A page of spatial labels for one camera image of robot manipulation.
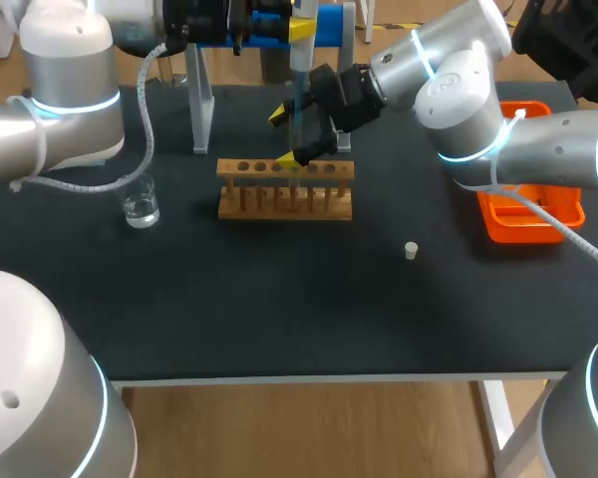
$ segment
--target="orange tray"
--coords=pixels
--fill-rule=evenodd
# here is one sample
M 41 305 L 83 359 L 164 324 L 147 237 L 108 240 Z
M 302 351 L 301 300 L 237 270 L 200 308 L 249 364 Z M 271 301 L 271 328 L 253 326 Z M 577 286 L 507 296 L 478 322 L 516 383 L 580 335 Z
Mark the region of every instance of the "orange tray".
M 527 118 L 551 115 L 549 106 L 541 102 L 501 102 L 500 106 L 506 118 L 513 118 L 516 110 L 521 109 L 527 111 Z M 572 229 L 579 229 L 585 222 L 585 213 L 580 205 L 580 188 L 527 184 L 522 185 L 518 192 Z M 557 244 L 565 239 L 556 229 L 513 199 L 485 192 L 477 195 L 487 233 L 494 242 Z

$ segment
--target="small white cap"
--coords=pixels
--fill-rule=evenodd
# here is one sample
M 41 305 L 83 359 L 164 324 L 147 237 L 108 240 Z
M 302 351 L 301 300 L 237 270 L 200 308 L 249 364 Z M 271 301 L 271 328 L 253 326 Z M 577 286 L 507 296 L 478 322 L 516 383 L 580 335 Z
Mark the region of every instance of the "small white cap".
M 417 252 L 419 252 L 419 244 L 416 242 L 409 242 L 406 244 L 406 259 L 409 261 L 414 260 L 417 257 Z

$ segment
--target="small glass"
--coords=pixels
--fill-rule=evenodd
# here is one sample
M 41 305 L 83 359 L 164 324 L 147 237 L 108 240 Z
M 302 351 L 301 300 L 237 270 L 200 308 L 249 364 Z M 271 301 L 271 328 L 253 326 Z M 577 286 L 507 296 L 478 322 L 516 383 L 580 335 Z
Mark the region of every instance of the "small glass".
M 142 174 L 131 184 L 118 189 L 124 214 L 131 227 L 146 229 L 159 221 L 155 183 L 149 174 Z

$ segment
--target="water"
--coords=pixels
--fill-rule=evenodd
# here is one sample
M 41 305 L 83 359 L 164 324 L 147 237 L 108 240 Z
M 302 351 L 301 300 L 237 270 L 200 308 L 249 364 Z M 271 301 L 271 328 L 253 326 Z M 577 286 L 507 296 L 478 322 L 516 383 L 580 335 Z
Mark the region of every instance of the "water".
M 127 222 L 136 229 L 146 229 L 159 221 L 159 208 L 154 194 L 143 193 L 128 197 L 124 202 Z

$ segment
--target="white table frame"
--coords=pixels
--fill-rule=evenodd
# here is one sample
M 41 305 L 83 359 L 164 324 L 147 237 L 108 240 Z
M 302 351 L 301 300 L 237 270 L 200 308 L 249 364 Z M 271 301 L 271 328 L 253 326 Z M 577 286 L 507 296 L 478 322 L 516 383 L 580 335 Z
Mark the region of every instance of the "white table frame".
M 376 0 L 358 0 L 361 8 L 361 21 L 366 30 L 366 43 L 372 42 L 372 30 L 375 25 L 375 1 Z

